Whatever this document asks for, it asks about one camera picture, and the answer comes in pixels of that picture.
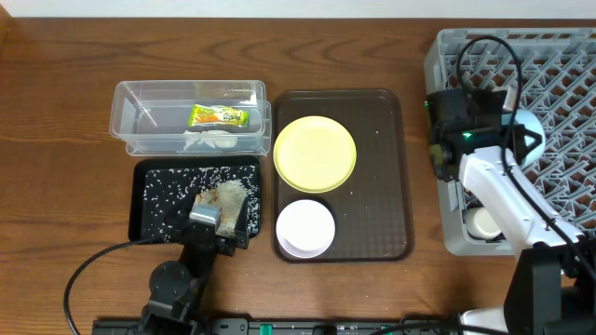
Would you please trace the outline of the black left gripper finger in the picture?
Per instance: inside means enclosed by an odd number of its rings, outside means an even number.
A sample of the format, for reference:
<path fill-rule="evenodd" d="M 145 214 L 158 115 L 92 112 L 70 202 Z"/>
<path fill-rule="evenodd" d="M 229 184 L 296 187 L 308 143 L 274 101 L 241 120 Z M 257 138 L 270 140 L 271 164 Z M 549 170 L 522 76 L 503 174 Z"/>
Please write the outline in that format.
<path fill-rule="evenodd" d="M 237 216 L 237 221 L 235 224 L 235 232 L 241 232 L 241 233 L 246 233 L 248 232 L 248 224 L 247 224 L 247 219 L 248 219 L 248 203 L 249 203 L 249 198 L 246 196 L 243 199 L 242 205 L 240 207 L 240 211 L 238 212 L 238 216 Z"/>
<path fill-rule="evenodd" d="M 165 232 L 166 233 L 181 233 L 190 222 L 190 212 L 195 201 L 190 199 L 185 202 L 180 202 L 174 205 L 165 216 Z"/>

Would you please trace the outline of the leftover noodles and rice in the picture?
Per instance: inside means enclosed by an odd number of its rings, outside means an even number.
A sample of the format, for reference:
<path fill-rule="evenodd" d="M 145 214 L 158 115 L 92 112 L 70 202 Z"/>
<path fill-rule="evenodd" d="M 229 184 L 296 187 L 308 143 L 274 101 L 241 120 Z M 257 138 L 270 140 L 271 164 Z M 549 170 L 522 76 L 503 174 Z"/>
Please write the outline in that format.
<path fill-rule="evenodd" d="M 221 209 L 217 234 L 232 237 L 243 199 L 248 203 L 248 233 L 260 232 L 260 169 L 255 165 L 232 167 L 180 167 L 151 169 L 142 187 L 141 237 L 164 235 L 166 213 L 180 202 Z"/>

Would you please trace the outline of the blue bowl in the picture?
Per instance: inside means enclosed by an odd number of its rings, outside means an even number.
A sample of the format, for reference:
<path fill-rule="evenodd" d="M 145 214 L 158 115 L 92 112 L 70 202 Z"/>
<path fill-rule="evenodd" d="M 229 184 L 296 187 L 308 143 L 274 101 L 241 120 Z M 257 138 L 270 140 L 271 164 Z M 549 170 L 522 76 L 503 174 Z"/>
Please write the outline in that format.
<path fill-rule="evenodd" d="M 517 126 L 517 125 L 524 125 L 527 129 L 537 132 L 543 136 L 543 143 L 540 146 L 540 150 L 541 150 L 540 157 L 541 157 L 546 150 L 546 134 L 545 134 L 545 130 L 544 130 L 543 126 L 541 125 L 541 122 L 539 121 L 537 116 L 530 111 L 520 109 L 515 115 L 514 126 Z M 514 135 L 512 135 L 511 138 L 508 140 L 508 148 L 514 153 L 513 140 L 514 140 Z M 527 167 L 531 166 L 532 164 L 533 163 L 518 163 L 518 165 L 521 169 L 527 168 Z"/>

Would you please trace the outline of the white bowl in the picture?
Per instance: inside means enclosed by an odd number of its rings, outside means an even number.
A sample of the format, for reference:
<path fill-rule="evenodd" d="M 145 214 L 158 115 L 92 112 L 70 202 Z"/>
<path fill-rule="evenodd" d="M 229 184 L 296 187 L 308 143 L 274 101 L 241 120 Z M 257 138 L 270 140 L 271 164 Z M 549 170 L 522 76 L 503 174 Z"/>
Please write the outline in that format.
<path fill-rule="evenodd" d="M 280 247 L 298 259 L 312 259 L 324 253 L 335 236 L 332 213 L 315 200 L 302 199 L 281 210 L 276 222 Z"/>

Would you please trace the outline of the white paper cup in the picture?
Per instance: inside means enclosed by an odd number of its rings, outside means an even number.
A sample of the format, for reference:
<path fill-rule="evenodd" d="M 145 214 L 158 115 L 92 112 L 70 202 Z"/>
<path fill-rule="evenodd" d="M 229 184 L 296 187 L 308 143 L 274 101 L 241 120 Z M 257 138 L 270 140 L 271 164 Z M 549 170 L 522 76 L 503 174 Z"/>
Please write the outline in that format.
<path fill-rule="evenodd" d="M 463 219 L 468 233 L 475 238 L 491 240 L 502 233 L 486 208 L 468 209 Z"/>

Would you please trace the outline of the white tissue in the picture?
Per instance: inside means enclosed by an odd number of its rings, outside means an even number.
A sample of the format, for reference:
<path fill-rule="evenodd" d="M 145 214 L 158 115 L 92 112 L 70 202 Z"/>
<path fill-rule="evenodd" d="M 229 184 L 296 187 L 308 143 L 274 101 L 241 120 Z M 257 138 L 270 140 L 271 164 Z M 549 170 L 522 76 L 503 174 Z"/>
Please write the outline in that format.
<path fill-rule="evenodd" d="M 224 130 L 207 131 L 189 131 L 183 133 L 185 145 L 184 150 L 188 150 L 193 145 L 206 144 L 211 149 L 230 149 L 237 145 L 238 138 L 230 132 Z"/>

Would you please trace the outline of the green snack wrapper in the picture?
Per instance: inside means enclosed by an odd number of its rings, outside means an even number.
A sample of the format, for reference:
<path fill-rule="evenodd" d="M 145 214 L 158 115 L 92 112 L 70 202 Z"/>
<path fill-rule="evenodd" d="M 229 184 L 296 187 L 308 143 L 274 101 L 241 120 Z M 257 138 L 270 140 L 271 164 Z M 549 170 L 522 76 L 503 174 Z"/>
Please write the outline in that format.
<path fill-rule="evenodd" d="M 250 121 L 247 111 L 223 105 L 204 106 L 195 104 L 189 116 L 189 127 L 234 126 L 246 127 Z"/>

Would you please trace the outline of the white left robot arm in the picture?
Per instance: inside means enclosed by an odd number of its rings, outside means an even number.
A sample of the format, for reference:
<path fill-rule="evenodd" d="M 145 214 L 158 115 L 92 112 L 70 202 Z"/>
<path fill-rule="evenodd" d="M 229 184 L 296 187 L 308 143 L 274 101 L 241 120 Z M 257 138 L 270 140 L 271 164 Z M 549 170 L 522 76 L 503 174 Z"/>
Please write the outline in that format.
<path fill-rule="evenodd" d="M 217 230 L 222 211 L 198 204 L 194 198 L 172 208 L 165 217 L 168 240 L 183 246 L 177 261 L 165 261 L 151 273 L 150 298 L 142 310 L 139 335 L 202 335 L 210 321 L 198 314 L 217 255 L 232 257 L 249 245 L 247 197 L 240 202 L 232 237 Z"/>

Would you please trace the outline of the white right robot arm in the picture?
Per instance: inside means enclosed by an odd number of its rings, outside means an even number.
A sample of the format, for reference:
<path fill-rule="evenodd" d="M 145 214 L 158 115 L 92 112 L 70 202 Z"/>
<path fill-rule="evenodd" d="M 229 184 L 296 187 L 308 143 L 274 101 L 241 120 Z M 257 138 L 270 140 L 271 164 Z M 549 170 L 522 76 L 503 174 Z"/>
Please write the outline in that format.
<path fill-rule="evenodd" d="M 542 137 L 504 125 L 506 92 L 443 90 L 426 97 L 437 178 L 458 181 L 493 218 L 517 266 L 504 303 L 461 314 L 467 334 L 592 334 L 595 242 L 563 219 L 519 164 Z"/>

